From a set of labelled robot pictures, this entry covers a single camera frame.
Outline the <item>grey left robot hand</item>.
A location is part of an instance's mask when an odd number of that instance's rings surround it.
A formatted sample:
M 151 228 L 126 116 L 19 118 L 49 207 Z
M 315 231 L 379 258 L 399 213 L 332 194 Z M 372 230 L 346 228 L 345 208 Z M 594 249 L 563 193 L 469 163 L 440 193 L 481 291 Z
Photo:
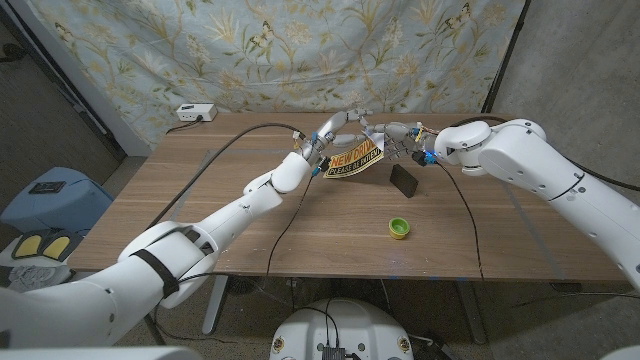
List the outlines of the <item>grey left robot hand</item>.
M 363 123 L 365 117 L 372 114 L 372 111 L 362 108 L 335 113 L 312 134 L 310 142 L 302 146 L 301 156 L 313 165 L 319 159 L 321 152 L 331 143 L 336 148 L 347 148 L 364 141 L 364 135 L 339 135 L 338 132 L 347 123 Z

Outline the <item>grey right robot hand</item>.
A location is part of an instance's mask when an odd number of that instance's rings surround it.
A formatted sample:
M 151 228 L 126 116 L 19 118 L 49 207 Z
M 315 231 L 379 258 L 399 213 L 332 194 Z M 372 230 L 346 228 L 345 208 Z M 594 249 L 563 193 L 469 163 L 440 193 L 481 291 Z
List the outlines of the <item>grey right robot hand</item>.
M 432 152 L 438 132 L 429 130 L 420 122 L 390 122 L 368 125 L 364 133 L 383 148 L 388 158 L 410 156 L 415 152 Z

